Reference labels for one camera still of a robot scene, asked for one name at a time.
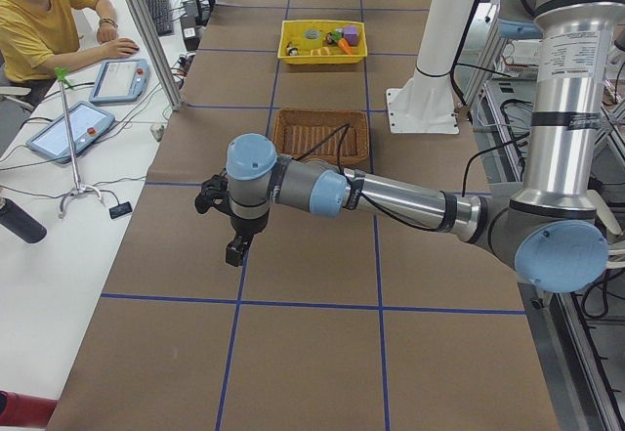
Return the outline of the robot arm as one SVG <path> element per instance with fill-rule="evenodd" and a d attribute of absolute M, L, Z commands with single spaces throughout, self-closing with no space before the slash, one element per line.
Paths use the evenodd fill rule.
<path fill-rule="evenodd" d="M 624 0 L 502 0 L 505 22 L 532 22 L 542 42 L 521 188 L 508 200 L 464 197 L 358 170 L 297 160 L 259 134 L 235 138 L 225 169 L 204 182 L 194 206 L 230 218 L 226 260 L 239 266 L 273 204 L 316 216 L 341 210 L 387 216 L 425 232 L 452 233 L 543 290 L 567 293 L 606 269 L 608 244 L 588 195 L 602 125 L 604 71 Z"/>

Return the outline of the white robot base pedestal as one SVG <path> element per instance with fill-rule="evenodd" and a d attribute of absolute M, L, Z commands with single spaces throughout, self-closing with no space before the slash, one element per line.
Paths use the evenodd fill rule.
<path fill-rule="evenodd" d="M 452 69 L 478 1 L 432 0 L 412 77 L 403 87 L 386 91 L 392 133 L 459 133 Z"/>

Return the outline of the person's right hand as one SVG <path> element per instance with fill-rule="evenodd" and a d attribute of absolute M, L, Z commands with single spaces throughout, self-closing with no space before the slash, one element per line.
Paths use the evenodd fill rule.
<path fill-rule="evenodd" d="M 102 45 L 104 60 L 127 59 L 139 52 L 139 45 L 129 38 L 118 38 Z"/>

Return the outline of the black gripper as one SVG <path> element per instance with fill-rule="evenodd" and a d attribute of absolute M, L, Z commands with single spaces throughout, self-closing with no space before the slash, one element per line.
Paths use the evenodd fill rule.
<path fill-rule="evenodd" d="M 260 233 L 269 221 L 269 212 L 254 219 L 246 219 L 235 214 L 234 201 L 229 196 L 226 171 L 214 174 L 201 184 L 200 192 L 194 200 L 195 210 L 205 214 L 211 208 L 228 215 L 235 236 L 226 247 L 226 263 L 231 266 L 242 266 L 250 249 L 254 235 Z"/>

